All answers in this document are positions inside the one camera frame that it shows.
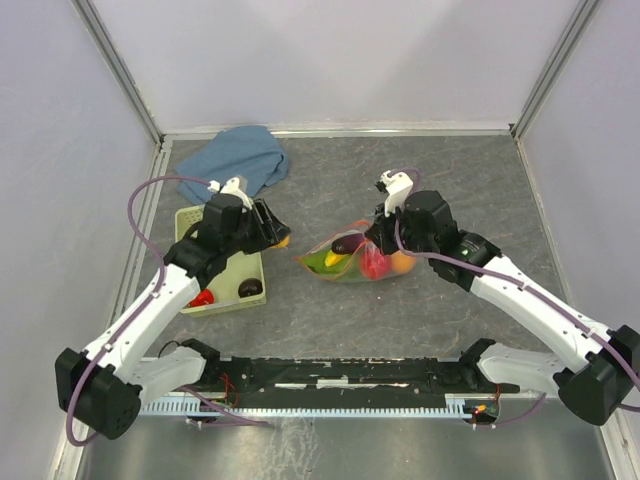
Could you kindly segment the small orange fruit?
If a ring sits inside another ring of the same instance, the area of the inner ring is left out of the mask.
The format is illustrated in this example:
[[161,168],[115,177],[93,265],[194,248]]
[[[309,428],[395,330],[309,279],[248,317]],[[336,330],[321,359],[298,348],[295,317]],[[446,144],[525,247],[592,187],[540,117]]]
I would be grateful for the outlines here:
[[284,240],[282,240],[278,244],[274,245],[273,248],[274,249],[287,248],[289,246],[289,243],[290,243],[290,239],[289,238],[285,238]]

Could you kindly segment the orange peach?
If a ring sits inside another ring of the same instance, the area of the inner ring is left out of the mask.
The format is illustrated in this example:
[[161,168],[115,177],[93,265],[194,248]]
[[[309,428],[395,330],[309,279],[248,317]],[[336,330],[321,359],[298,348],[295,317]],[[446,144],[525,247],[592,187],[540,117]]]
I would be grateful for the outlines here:
[[401,251],[396,251],[390,256],[391,268],[396,274],[406,274],[410,272],[416,263],[416,258],[410,255],[406,255]]

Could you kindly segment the green lettuce leaves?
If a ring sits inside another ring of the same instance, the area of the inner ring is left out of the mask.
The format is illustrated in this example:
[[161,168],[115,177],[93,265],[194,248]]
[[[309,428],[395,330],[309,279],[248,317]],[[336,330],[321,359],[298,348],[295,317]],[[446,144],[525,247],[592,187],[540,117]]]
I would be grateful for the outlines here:
[[330,247],[311,251],[296,258],[307,271],[324,280],[338,280],[352,267],[354,254],[336,254]]

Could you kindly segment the dark purple fruit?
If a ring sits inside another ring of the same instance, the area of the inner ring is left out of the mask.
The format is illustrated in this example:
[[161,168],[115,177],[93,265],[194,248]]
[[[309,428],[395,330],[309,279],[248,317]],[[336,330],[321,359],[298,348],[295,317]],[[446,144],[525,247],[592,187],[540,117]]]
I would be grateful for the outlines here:
[[237,292],[240,298],[262,295],[264,292],[262,281],[257,278],[246,279],[240,283]]

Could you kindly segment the red apple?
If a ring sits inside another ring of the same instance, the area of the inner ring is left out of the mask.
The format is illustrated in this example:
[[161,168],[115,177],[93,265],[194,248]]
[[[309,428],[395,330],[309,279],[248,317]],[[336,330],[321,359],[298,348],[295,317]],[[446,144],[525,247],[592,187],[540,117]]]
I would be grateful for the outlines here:
[[363,251],[359,259],[360,273],[369,280],[377,281],[384,278],[391,270],[390,259],[383,255],[375,246]]

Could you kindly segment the yellow banana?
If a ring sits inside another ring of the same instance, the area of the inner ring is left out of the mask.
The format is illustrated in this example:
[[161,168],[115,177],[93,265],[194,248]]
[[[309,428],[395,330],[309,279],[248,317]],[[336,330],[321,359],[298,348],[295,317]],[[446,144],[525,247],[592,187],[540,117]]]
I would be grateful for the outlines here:
[[347,261],[351,258],[350,254],[338,254],[333,250],[329,250],[324,259],[324,265],[328,268],[332,268],[337,266],[339,263],[343,261]]

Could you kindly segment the purple eggplant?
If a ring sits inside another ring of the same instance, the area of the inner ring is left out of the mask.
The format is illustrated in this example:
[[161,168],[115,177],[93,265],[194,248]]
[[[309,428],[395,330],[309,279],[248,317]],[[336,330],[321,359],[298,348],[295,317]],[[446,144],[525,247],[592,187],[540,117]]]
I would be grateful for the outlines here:
[[362,233],[353,233],[336,238],[331,244],[331,251],[336,255],[351,255],[366,240]]

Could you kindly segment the clear zip top bag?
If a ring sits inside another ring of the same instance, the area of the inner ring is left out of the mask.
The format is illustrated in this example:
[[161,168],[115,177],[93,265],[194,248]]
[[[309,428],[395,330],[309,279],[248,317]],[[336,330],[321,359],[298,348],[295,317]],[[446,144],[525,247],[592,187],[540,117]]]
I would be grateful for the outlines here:
[[411,272],[416,258],[400,251],[383,254],[365,236],[370,227],[365,220],[351,223],[296,260],[315,277],[332,282],[380,281]]

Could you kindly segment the red pepper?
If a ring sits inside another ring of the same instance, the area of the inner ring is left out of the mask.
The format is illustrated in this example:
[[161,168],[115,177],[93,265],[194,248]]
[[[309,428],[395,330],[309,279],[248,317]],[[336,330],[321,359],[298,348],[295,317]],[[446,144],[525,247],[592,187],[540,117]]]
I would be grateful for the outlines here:
[[215,303],[215,296],[209,289],[203,289],[193,300],[189,302],[190,308],[208,306]]

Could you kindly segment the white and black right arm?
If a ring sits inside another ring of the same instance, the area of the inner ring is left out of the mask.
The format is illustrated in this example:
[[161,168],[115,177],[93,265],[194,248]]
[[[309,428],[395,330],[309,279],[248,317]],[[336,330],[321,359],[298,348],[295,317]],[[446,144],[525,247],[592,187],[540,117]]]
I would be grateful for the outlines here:
[[487,301],[541,340],[548,353],[497,342],[462,362],[460,382],[481,391],[492,382],[558,397],[581,420],[607,423],[639,386],[639,334],[613,329],[568,306],[528,277],[486,238],[458,228],[436,191],[381,185],[386,198],[367,237],[385,254],[427,260],[443,280]]

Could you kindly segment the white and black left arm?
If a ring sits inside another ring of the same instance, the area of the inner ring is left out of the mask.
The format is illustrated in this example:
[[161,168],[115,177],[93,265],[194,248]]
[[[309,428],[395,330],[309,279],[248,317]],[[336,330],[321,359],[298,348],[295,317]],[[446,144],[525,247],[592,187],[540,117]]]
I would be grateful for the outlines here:
[[216,350],[199,341],[159,359],[143,356],[157,337],[238,253],[260,253],[283,243],[291,230],[261,199],[217,194],[200,221],[162,258],[156,274],[119,319],[83,350],[65,349],[55,361],[60,408],[74,446],[81,422],[108,439],[123,435],[149,403],[183,386],[209,390],[221,378]]

